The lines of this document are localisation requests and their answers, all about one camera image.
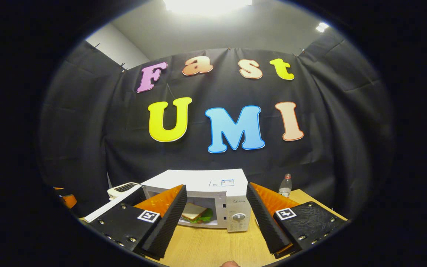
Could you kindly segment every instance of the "water bottle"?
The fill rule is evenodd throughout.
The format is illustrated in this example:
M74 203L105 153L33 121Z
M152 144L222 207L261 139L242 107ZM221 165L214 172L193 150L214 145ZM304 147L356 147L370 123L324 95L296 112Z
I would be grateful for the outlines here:
M291 182L291 174L284 175L284 179L279 186L279 194L289 198L289 194L291 193L291 189L293 188L293 184Z

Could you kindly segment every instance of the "white wall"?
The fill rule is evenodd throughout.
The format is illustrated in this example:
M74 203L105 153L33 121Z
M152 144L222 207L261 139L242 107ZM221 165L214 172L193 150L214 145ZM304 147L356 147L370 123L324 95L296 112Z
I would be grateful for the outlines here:
M124 68L130 69L150 60L113 24L108 23L86 39L92 46L122 64Z

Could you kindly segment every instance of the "microwave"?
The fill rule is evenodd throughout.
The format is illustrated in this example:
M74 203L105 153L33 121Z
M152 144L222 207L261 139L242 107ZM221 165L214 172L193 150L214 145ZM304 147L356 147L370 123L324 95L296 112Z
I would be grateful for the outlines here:
M190 223L183 217L179 225L202 228L226 228L228 232L248 230L251 207L246 198L247 179L242 169L180 171L169 169L141 183L146 198L179 184L185 184L187 203L211 208L208 223Z

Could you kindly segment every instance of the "letter m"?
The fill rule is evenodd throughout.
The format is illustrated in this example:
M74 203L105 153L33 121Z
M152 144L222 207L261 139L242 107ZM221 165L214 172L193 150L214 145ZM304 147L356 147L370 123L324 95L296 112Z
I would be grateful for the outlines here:
M210 153L222 153L227 151L227 146L222 141L222 135L233 150L237 150L242 135L245 133L245 140L242 148L245 150L259 149L265 146L261 140L259 131L259 113L261 108L256 105L247 105L242 108L237 123L224 108L210 108L205 111L205 116L210 118L212 124L212 145L209 146Z

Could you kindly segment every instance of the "bread slice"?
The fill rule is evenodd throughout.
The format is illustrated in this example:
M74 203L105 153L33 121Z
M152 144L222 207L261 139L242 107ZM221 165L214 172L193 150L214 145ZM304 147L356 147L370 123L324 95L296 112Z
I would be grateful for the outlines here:
M192 203L187 203L185 205L183 212L182 212L182 216L186 219L189 219L189 220L196 220L206 210L207 210L207 208L197 206L197 205L192 204Z

